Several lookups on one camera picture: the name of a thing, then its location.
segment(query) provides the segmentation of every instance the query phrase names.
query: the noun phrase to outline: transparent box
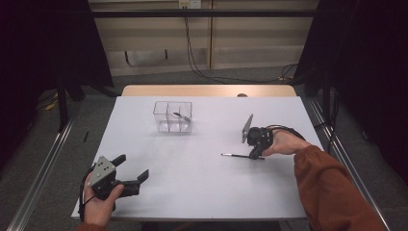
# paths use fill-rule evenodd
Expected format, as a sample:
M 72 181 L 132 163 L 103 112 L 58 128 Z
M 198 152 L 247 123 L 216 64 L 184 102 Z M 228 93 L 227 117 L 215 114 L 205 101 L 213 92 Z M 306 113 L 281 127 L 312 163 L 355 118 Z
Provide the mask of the transparent box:
M 159 132 L 190 133 L 192 129 L 192 103 L 157 101 L 154 117 Z

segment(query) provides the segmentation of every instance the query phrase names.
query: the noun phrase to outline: hand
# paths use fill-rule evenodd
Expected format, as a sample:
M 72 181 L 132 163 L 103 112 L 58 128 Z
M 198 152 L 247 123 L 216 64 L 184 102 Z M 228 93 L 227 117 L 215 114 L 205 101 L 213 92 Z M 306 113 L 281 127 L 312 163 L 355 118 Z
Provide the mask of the hand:
M 90 173 L 87 177 L 87 184 L 90 179 Z M 88 224 L 96 224 L 98 226 L 106 227 L 111 219 L 112 210 L 115 205 L 115 201 L 119 198 L 120 194 L 123 191 L 123 185 L 117 185 L 111 191 L 111 194 L 106 200 L 98 199 L 95 196 L 95 192 L 91 187 L 88 187 L 87 184 L 84 186 L 84 201 L 90 201 L 85 207 L 85 216 L 84 222 Z
M 310 145 L 288 131 L 277 129 L 273 131 L 273 144 L 262 152 L 262 156 L 275 153 L 291 155 Z

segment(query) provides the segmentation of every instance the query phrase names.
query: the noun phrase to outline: rust-colored jacket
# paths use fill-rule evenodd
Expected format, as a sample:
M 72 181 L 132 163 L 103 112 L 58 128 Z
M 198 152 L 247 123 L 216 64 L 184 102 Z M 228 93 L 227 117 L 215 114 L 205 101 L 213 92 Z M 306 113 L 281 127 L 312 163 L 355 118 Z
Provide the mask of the rust-colored jacket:
M 315 231 L 385 230 L 379 217 L 352 184 L 347 169 L 316 146 L 294 155 L 300 200 Z M 105 228 L 81 223 L 77 231 Z

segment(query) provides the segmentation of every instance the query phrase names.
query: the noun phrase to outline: gray carpet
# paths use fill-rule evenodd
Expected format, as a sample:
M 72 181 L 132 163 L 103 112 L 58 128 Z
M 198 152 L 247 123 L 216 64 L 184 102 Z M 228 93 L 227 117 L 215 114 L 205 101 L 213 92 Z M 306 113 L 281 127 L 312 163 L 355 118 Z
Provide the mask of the gray carpet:
M 274 80 L 281 76 L 281 68 L 242 68 L 203 71 L 206 75 L 239 78 L 256 81 Z M 218 82 L 194 75 L 191 71 L 152 74 L 141 76 L 115 77 L 114 91 L 121 92 L 131 84 L 218 84 Z M 251 84 L 245 81 L 226 80 L 228 84 Z M 281 84 L 282 81 L 270 82 Z M 314 124 L 316 120 L 304 96 L 303 86 L 295 87 L 296 93 L 302 96 L 306 110 Z M 31 214 L 25 230 L 73 230 L 79 223 L 70 217 L 78 197 L 79 185 L 83 174 L 91 164 L 104 130 L 115 104 L 99 92 L 84 87 L 86 99 L 72 102 L 68 99 L 71 112 L 79 107 L 74 118 L 72 129 L 64 147 L 52 167 L 38 203 Z M 13 159 L 3 170 L 0 181 L 0 230 L 6 230 L 15 211 L 22 202 L 32 182 L 36 178 L 42 162 L 51 148 L 59 127 L 58 108 L 52 111 L 39 110 L 36 122 L 29 134 L 16 150 Z M 323 146 L 327 138 L 317 129 Z M 375 144 L 361 136 L 361 128 L 346 107 L 341 104 L 337 118 L 336 134 L 341 139 L 344 149 L 355 165 L 363 182 L 379 205 L 391 230 L 408 230 L 408 188 L 392 169 L 383 161 Z M 160 230 L 168 230 L 178 223 L 161 223 Z M 197 225 L 190 230 L 309 230 L 307 220 L 282 221 L 276 223 L 238 222 L 227 224 L 206 223 Z M 113 221 L 111 230 L 140 230 L 140 223 L 133 221 Z

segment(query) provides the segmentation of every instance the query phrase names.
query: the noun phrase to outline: white table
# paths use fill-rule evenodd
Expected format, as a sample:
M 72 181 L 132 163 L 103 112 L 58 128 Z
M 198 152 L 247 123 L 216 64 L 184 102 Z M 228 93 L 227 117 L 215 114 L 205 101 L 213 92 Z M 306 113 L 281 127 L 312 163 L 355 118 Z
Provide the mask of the white table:
M 158 133 L 156 101 L 192 102 L 189 135 Z M 95 160 L 120 154 L 127 161 L 116 178 L 133 180 L 146 169 L 150 177 L 140 195 L 120 198 L 113 218 L 138 220 L 274 220 L 305 218 L 293 176 L 293 156 L 264 161 L 220 156 L 249 154 L 241 130 L 252 126 L 293 127 L 311 143 L 319 139 L 299 97 L 122 96 Z M 72 216 L 78 217 L 78 208 Z

